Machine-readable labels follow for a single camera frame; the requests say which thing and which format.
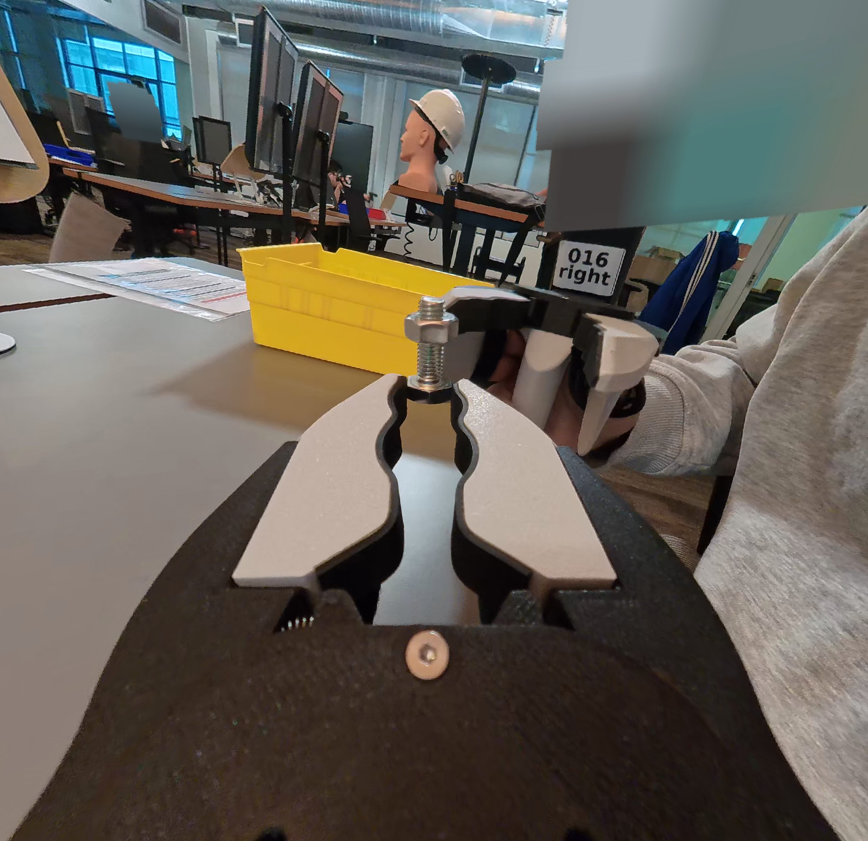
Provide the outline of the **grey panel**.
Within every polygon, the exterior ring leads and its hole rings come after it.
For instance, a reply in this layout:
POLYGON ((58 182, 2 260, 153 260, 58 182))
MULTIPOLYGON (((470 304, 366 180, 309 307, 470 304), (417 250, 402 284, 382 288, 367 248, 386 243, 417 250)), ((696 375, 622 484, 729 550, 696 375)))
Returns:
POLYGON ((72 192, 49 252, 49 264, 112 260, 128 222, 72 192))

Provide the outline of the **steel hex nut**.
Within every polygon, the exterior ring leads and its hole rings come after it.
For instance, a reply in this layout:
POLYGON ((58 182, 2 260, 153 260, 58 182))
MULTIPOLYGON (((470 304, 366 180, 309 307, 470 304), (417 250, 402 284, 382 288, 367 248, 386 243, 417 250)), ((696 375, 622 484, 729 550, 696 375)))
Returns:
POLYGON ((449 312, 438 318, 425 317, 421 312, 407 315, 405 335, 420 345, 447 345, 458 338, 459 321, 449 312))

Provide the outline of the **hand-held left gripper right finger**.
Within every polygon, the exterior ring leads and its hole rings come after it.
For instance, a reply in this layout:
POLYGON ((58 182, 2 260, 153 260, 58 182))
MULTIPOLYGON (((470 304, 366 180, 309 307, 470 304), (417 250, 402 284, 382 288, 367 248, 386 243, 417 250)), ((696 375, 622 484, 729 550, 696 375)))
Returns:
POLYGON ((453 393, 457 439, 471 449, 456 505, 464 534, 527 577, 532 594, 613 587, 613 566, 548 435, 470 380, 453 393))

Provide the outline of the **blue striped jacket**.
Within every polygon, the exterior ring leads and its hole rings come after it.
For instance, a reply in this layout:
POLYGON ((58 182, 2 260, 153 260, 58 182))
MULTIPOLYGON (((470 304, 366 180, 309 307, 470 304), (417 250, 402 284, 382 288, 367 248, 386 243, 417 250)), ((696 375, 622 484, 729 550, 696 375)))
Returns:
POLYGON ((739 250, 731 232, 709 232, 657 289, 638 320, 666 331, 661 354, 699 343, 721 274, 735 266, 739 250))

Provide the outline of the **white hard hat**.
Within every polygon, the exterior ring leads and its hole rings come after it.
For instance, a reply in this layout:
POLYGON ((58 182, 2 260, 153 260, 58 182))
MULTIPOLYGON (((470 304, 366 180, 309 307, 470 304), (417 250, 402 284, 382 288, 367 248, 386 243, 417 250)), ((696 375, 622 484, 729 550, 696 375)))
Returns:
POLYGON ((458 97, 449 89, 432 89, 409 103, 437 131, 443 146, 455 152, 466 129, 466 119, 458 97))

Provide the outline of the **person's right hand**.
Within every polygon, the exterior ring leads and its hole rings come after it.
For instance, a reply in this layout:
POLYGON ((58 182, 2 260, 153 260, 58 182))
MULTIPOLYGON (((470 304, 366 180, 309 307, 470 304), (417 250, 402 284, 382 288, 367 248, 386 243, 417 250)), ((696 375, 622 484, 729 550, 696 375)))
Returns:
MULTIPOLYGON (((520 331, 503 332, 505 344, 498 363, 493 369, 488 391, 499 400, 511 404, 515 382, 525 352, 525 338, 520 331)), ((576 443, 583 423, 583 409, 575 402, 570 392, 569 381, 564 374, 553 401, 547 423, 546 434, 558 446, 568 446, 577 451, 576 443)), ((628 435, 638 423, 640 414, 611 417, 597 436, 592 449, 606 447, 612 441, 628 435)))

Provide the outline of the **silver ventilation duct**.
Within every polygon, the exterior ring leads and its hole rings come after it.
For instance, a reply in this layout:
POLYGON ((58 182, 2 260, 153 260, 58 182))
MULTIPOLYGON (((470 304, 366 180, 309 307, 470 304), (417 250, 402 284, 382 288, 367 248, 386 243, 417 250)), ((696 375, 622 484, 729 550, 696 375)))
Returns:
POLYGON ((562 53, 569 0, 158 0, 223 14, 254 14, 307 27, 479 46, 507 54, 562 53))

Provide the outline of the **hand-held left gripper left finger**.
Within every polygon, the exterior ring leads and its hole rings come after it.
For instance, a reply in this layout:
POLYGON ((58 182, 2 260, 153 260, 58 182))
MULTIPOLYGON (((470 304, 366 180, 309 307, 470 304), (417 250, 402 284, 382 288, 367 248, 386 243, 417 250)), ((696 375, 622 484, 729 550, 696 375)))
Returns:
POLYGON ((402 423, 406 378, 389 373, 323 414, 298 439, 233 571, 240 587, 321 590, 321 577, 396 522, 385 437, 402 423))

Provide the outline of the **black desktop monitor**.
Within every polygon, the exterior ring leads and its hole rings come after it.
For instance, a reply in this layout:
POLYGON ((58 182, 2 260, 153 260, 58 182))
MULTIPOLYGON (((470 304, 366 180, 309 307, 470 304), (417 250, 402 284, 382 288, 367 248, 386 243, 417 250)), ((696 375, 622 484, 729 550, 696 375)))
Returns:
POLYGON ((331 158, 340 166, 350 185, 368 193, 373 155, 374 127, 353 121, 339 121, 331 158))

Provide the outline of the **yellow plastic bin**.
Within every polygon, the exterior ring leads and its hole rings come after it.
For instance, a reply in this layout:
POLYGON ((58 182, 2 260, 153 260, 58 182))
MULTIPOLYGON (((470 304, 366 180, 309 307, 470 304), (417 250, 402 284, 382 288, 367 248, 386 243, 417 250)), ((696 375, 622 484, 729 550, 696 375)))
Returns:
POLYGON ((384 375, 417 370, 406 316, 422 296, 489 283, 318 243, 242 248, 255 343, 384 375))

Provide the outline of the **mannequin head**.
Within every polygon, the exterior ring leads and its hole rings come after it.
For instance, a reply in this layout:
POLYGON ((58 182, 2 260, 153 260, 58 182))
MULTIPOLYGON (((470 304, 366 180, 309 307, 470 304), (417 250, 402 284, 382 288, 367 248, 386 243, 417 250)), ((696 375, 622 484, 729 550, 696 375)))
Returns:
POLYGON ((399 159, 406 171, 397 184, 425 194, 438 194, 439 133, 418 110, 410 112, 400 139, 399 159))

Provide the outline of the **long wooden background table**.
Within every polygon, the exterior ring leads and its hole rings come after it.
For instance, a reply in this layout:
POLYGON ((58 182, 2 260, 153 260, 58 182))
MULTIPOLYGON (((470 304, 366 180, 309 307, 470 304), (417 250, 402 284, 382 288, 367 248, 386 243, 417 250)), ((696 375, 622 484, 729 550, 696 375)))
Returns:
POLYGON ((121 176, 102 174, 74 164, 61 164, 62 172, 73 180, 82 180, 101 189, 111 189, 119 193, 136 196, 150 202, 172 206, 183 206, 195 210, 212 210, 220 214, 221 226, 227 223, 230 214, 244 213, 250 218, 263 219, 269 217, 278 221, 277 228, 283 237, 289 237, 295 231, 297 222, 309 223, 316 228, 320 223, 320 213, 325 215, 325 227, 350 231, 352 226, 363 226, 360 217, 351 219, 348 213, 326 208, 323 211, 314 209, 302 211, 293 208, 288 215, 279 206, 261 205, 237 195, 223 194, 205 187, 188 187, 179 184, 167 184, 147 180, 137 180, 121 176))

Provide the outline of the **black bag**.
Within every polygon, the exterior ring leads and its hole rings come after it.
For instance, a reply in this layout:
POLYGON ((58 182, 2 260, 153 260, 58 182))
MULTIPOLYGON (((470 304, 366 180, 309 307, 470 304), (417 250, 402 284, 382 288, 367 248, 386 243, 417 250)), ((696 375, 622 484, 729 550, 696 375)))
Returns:
POLYGON ((466 202, 490 206, 515 213, 543 211, 546 197, 512 185, 483 182, 462 184, 460 197, 466 202))

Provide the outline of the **steel hex bolt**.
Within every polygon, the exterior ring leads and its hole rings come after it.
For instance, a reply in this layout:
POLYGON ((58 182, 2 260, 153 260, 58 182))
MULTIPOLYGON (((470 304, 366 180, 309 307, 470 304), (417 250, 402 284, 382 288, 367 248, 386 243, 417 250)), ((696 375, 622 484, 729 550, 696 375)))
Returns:
MULTIPOLYGON (((428 318, 438 318, 448 311, 445 308, 443 298, 422 296, 415 312, 421 312, 428 318)), ((417 347, 417 369, 416 373, 408 378, 407 382, 410 388, 424 393, 434 393, 447 389, 450 382, 444 374, 444 358, 445 349, 449 343, 447 345, 412 343, 417 347)))

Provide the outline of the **paned window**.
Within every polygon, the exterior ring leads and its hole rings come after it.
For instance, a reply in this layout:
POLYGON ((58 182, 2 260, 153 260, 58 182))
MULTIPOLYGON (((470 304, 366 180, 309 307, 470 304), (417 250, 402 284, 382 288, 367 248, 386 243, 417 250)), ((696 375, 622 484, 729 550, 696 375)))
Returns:
POLYGON ((78 39, 57 38, 64 78, 77 92, 103 99, 114 114, 109 84, 141 82, 160 113, 164 134, 180 139, 175 58, 155 47, 126 43, 85 32, 78 39))

